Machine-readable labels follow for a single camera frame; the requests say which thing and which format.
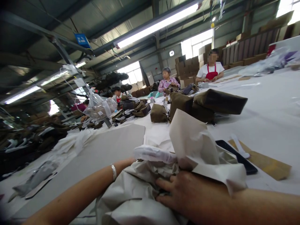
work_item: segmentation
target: black phone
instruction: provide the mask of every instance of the black phone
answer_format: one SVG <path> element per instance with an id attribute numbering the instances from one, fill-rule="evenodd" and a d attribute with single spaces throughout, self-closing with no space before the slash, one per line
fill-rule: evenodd
<path id="1" fill-rule="evenodd" d="M 257 168 L 252 165 L 247 159 L 245 159 L 243 156 L 240 155 L 233 147 L 231 147 L 229 144 L 226 143 L 226 141 L 219 140 L 216 141 L 217 145 L 226 149 L 227 151 L 231 152 L 237 157 L 237 161 L 239 163 L 244 164 L 244 167 L 246 169 L 247 175 L 256 174 L 258 172 Z"/>

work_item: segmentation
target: cardboard sheet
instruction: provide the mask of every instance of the cardboard sheet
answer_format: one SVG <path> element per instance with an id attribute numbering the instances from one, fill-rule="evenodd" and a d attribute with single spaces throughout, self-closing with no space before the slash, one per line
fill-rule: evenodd
<path id="1" fill-rule="evenodd" d="M 233 140 L 230 140 L 228 142 L 236 150 L 238 150 Z M 250 158 L 248 160 L 258 168 L 263 170 L 265 173 L 267 173 L 277 181 L 288 178 L 292 168 L 290 165 L 260 154 L 258 152 L 252 151 L 243 142 L 240 141 L 240 143 L 244 151 L 250 154 Z"/>
<path id="2" fill-rule="evenodd" d="M 88 145 L 84 146 L 77 157 L 14 214 L 13 218 L 28 218 L 83 178 L 111 163 L 132 157 L 134 148 L 143 144 L 144 134 L 145 127 L 136 124 L 98 133 Z M 95 201 L 78 217 L 90 215 L 94 206 Z"/>

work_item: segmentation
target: clear plastic bag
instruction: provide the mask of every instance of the clear plastic bag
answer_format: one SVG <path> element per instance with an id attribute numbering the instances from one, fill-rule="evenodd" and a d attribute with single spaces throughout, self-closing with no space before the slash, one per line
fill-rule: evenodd
<path id="1" fill-rule="evenodd" d="M 140 147 L 136 147 L 133 150 L 133 156 L 136 159 L 148 160 L 151 162 L 164 162 L 166 164 L 177 162 L 175 154 L 150 145 L 141 145 Z"/>
<path id="2" fill-rule="evenodd" d="M 238 73 L 247 76 L 263 76 L 265 74 L 274 73 L 275 70 L 282 69 L 285 66 L 285 56 L 289 52 L 288 47 L 281 47 L 272 51 L 270 56 L 264 60 L 255 62 Z"/>
<path id="3" fill-rule="evenodd" d="M 84 110 L 84 114 L 99 122 L 111 116 L 117 109 L 117 106 L 117 103 L 111 98 L 91 94 L 88 107 Z"/>

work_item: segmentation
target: crumpled paper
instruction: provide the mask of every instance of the crumpled paper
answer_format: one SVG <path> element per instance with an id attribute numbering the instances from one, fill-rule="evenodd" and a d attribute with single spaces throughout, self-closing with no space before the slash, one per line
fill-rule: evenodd
<path id="1" fill-rule="evenodd" d="M 155 180 L 169 180 L 180 169 L 223 182 L 230 195 L 247 187 L 244 165 L 239 164 L 233 154 L 216 145 L 203 122 L 176 110 L 170 126 L 170 138 L 178 162 L 142 161 L 124 169 L 106 192 L 97 198 L 97 224 L 187 224 L 186 218 L 155 201 L 155 197 L 163 192 L 156 186 Z"/>
<path id="2" fill-rule="evenodd" d="M 176 110 L 170 138 L 181 169 L 224 183 L 230 195 L 247 187 L 244 165 L 216 144 L 203 122 Z"/>

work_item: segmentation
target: ceiling light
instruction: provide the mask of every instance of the ceiling light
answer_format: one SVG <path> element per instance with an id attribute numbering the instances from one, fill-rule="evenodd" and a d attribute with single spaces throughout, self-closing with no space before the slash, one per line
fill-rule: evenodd
<path id="1" fill-rule="evenodd" d="M 80 67 L 84 66 L 85 64 L 86 64 L 86 61 L 83 61 L 83 62 L 78 63 L 75 67 L 76 67 L 76 68 L 80 68 Z M 44 86 L 44 85 L 46 85 L 46 84 L 48 84 L 48 83 L 50 83 L 50 82 L 52 82 L 52 81 L 54 81 L 54 80 L 56 80 L 56 79 L 62 77 L 63 75 L 65 75 L 65 74 L 67 74 L 67 73 L 68 73 L 67 70 L 65 70 L 64 72 L 61 72 L 61 73 L 59 73 L 59 74 L 57 74 L 57 75 L 51 77 L 49 80 L 44 81 L 44 82 L 41 84 L 41 86 Z"/>
<path id="2" fill-rule="evenodd" d="M 68 73 L 67 70 L 65 70 L 64 72 L 61 72 L 61 73 L 59 73 L 59 74 L 57 74 L 57 75 L 51 77 L 49 80 L 44 81 L 44 82 L 41 84 L 41 86 L 44 86 L 44 85 L 46 85 L 46 84 L 48 84 L 48 83 L 50 83 L 50 82 L 52 82 L 52 81 L 54 81 L 54 80 L 60 78 L 61 76 L 65 75 L 65 74 L 67 74 L 67 73 Z"/>
<path id="3" fill-rule="evenodd" d="M 5 104 L 13 103 L 13 102 L 19 100 L 20 98 L 23 98 L 23 97 L 25 97 L 26 95 L 29 95 L 29 94 L 31 94 L 32 92 L 35 92 L 35 91 L 37 91 L 37 90 L 39 90 L 39 89 L 41 89 L 41 88 L 38 87 L 38 86 L 33 86 L 33 87 L 27 89 L 26 91 L 24 91 L 24 92 L 22 92 L 22 93 L 20 93 L 20 94 L 18 94 L 18 95 L 16 95 L 16 96 L 14 96 L 14 97 L 12 97 L 12 98 L 6 100 L 6 101 L 5 101 Z"/>
<path id="4" fill-rule="evenodd" d="M 194 4 L 190 7 L 182 10 L 181 12 L 178 12 L 178 13 L 176 13 L 176 14 L 174 14 L 174 15 L 172 15 L 172 16 L 170 16 L 170 17 L 168 17 L 168 18 L 166 18 L 166 19 L 164 19 L 160 22 L 157 22 L 156 24 L 140 31 L 137 34 L 134 34 L 131 37 L 128 37 L 123 41 L 120 41 L 117 44 L 117 47 L 123 48 L 123 47 L 125 47 L 125 46 L 127 46 L 127 45 L 129 45 L 129 44 L 131 44 L 131 43 L 133 43 L 133 42 L 135 42 L 135 41 L 151 34 L 151 33 L 154 33 L 155 31 L 158 31 L 158 30 L 160 30 L 160 29 L 162 29 L 162 28 L 164 28 L 164 27 L 166 27 L 166 26 L 168 26 L 168 25 L 170 25 L 170 24 L 172 24 L 172 23 L 174 23 L 174 22 L 190 15 L 190 14 L 192 14 L 193 12 L 196 12 L 197 9 L 198 9 L 198 4 Z"/>

